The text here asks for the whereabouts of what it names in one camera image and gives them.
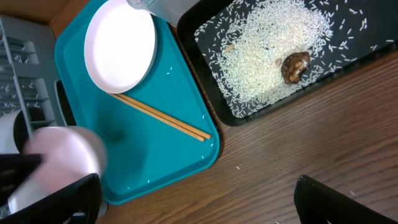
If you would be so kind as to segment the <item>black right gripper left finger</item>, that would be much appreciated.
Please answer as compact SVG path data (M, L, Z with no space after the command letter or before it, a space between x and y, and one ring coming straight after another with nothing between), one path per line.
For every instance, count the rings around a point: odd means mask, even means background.
M1 219L1 224L95 223L102 201L99 175L89 174Z

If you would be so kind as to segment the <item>white plastic cup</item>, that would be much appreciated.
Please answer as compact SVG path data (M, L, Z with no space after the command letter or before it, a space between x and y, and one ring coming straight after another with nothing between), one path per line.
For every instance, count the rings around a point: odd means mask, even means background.
M28 137L22 110L1 117L1 154L20 154Z

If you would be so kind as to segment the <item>large white round plate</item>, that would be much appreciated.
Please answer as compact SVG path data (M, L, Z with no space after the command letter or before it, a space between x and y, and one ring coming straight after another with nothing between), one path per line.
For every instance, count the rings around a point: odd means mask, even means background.
M124 93L149 73L157 53L153 18L126 0L106 1L90 21L84 59L93 83L107 93Z

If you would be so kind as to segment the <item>white shallow bowl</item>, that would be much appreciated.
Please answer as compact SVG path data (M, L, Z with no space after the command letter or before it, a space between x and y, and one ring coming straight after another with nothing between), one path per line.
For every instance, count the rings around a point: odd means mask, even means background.
M42 162L8 198L17 213L88 174L106 169L106 147L101 138L80 126L37 129L24 146L24 154L40 154Z

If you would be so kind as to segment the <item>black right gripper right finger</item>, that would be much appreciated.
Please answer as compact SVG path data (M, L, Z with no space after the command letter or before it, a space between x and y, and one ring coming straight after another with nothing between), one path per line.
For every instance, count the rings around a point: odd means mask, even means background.
M307 175L298 178L294 204L301 224L397 224Z

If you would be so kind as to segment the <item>brown food scrap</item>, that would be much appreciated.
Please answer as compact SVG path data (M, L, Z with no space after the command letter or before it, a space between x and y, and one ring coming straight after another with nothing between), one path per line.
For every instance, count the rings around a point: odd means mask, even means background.
M286 84L297 84L302 74L311 64L309 52L296 52L289 55L281 66L281 75Z

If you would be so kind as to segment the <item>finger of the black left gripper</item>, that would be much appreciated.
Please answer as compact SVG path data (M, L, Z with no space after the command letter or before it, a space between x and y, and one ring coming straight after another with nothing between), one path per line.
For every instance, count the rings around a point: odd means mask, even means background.
M40 154L1 154L1 205L41 164Z

